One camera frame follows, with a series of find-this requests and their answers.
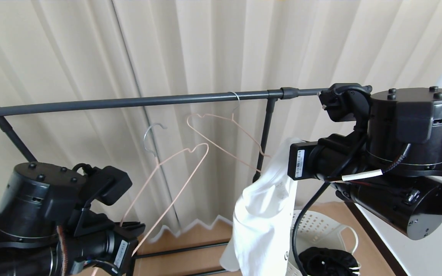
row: clothes rail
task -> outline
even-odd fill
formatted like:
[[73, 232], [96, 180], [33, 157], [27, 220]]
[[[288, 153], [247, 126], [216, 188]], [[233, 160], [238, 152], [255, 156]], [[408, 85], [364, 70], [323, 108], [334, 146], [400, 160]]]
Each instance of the clothes rail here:
[[[30, 152], [30, 149], [18, 137], [16, 131], [11, 127], [11, 124], [5, 119], [5, 116], [13, 115], [28, 115], [48, 112], [65, 112], [74, 110], [96, 110], [106, 108], [129, 108], [129, 107], [145, 107], [153, 105], [177, 105], [177, 104], [192, 104], [192, 103], [211, 103], [211, 102], [226, 102], [237, 100], [258, 100], [267, 99], [267, 107], [265, 113], [264, 126], [262, 130], [261, 147], [265, 152], [267, 147], [267, 139], [269, 137], [270, 122], [272, 121], [272, 114], [275, 109], [277, 100], [293, 99], [299, 96], [313, 96], [320, 91], [326, 89], [295, 89], [291, 87], [283, 87], [276, 90], [262, 90], [237, 92], [238, 98], [233, 93], [212, 93], [212, 94], [186, 94], [173, 96], [158, 96], [158, 97], [142, 97], [142, 98], [125, 98], [125, 99], [107, 99], [107, 100], [89, 100], [89, 101], [73, 101], [60, 103], [37, 103], [32, 105], [16, 105], [9, 107], [0, 107], [0, 129], [10, 138], [14, 146], [23, 154], [28, 161], [37, 161], [35, 156]], [[264, 156], [259, 152], [257, 169], [262, 170]], [[253, 182], [258, 180], [260, 173], [257, 172], [253, 176]], [[178, 250], [168, 250], [150, 255], [134, 256], [130, 262], [130, 267], [127, 276], [133, 276], [135, 268], [135, 260], [140, 258], [167, 255], [172, 253], [179, 253], [189, 250], [200, 250], [214, 246], [223, 246], [227, 243], [212, 243], [203, 246], [193, 246], [190, 248], [181, 248]], [[207, 276], [227, 272], [225, 269], [217, 269], [213, 271], [206, 271], [203, 273], [190, 274], [186, 276]]]

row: white label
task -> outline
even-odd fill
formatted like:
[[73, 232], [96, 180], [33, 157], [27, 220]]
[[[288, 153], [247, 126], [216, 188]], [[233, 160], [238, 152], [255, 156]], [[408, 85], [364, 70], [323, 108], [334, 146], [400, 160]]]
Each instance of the white label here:
[[117, 251], [117, 255], [115, 256], [114, 265], [116, 265], [118, 268], [120, 268], [120, 265], [122, 264], [122, 259], [124, 258], [124, 255], [126, 254], [127, 250], [127, 242], [122, 240], [120, 242], [119, 250]]
[[305, 159], [305, 150], [298, 150], [298, 155], [296, 157], [296, 178], [301, 177], [303, 175], [303, 161]]

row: white cable sleeve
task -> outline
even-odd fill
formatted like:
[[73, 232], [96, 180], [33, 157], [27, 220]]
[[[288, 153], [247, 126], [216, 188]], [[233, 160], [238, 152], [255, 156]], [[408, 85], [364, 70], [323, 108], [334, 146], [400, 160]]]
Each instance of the white cable sleeve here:
[[365, 171], [362, 173], [360, 172], [360, 173], [356, 173], [356, 174], [342, 175], [342, 180], [343, 181], [350, 181], [350, 180], [370, 178], [370, 177], [375, 177], [375, 176], [380, 176], [380, 175], [383, 175], [383, 171], [381, 171], [380, 169], [376, 169], [374, 171]]

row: brown floor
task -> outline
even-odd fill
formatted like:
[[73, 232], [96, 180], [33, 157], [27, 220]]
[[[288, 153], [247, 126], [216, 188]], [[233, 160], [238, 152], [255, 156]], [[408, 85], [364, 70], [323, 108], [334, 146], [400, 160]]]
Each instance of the brown floor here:
[[[359, 246], [354, 253], [356, 259], [361, 263], [362, 276], [391, 276], [394, 275], [385, 259], [379, 253], [374, 243], [367, 236], [364, 229], [354, 218], [351, 211], [342, 202], [330, 202], [312, 207], [312, 210], [323, 213], [342, 224], [349, 225], [359, 236]], [[354, 236], [349, 231], [342, 234], [348, 248], [354, 246]], [[224, 222], [217, 222], [212, 230], [206, 230], [197, 225], [188, 232], [175, 238], [170, 232], [165, 231], [163, 236], [156, 243], [145, 243], [140, 248], [140, 254], [154, 253], [164, 250], [173, 250], [190, 246], [204, 245], [228, 241], [231, 237], [231, 226]], [[163, 255], [146, 259], [139, 259], [135, 265], [135, 276], [184, 276], [221, 269], [219, 258], [224, 251], [224, 246], [205, 248], [171, 255]], [[91, 269], [83, 271], [80, 276], [89, 276]], [[106, 276], [100, 270], [97, 276]], [[240, 276], [241, 273], [222, 273], [221, 276]]]

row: curtain fold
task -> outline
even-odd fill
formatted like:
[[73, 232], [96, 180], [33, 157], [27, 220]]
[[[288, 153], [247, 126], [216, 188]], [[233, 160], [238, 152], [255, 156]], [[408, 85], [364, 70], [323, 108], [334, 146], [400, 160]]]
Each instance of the curtain fold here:
[[[334, 82], [391, 87], [434, 85], [442, 74], [442, 1], [113, 0], [0, 2], [0, 106], [125, 97], [328, 87]], [[235, 119], [258, 140], [263, 100], [242, 101]], [[165, 105], [8, 117], [39, 161], [72, 167], [116, 166], [133, 187], [114, 206], [93, 205], [119, 220], [160, 159], [203, 143], [186, 125], [192, 113], [230, 117], [237, 102]], [[193, 117], [191, 124], [244, 161], [258, 147], [232, 123]], [[267, 154], [288, 136], [343, 135], [316, 97], [279, 100]], [[151, 225], [171, 203], [203, 152], [165, 164], [130, 220]], [[0, 197], [23, 157], [0, 131]], [[231, 217], [255, 172], [211, 146], [209, 155], [162, 223]], [[300, 181], [304, 204], [319, 181]], [[327, 191], [321, 201], [336, 200]]]

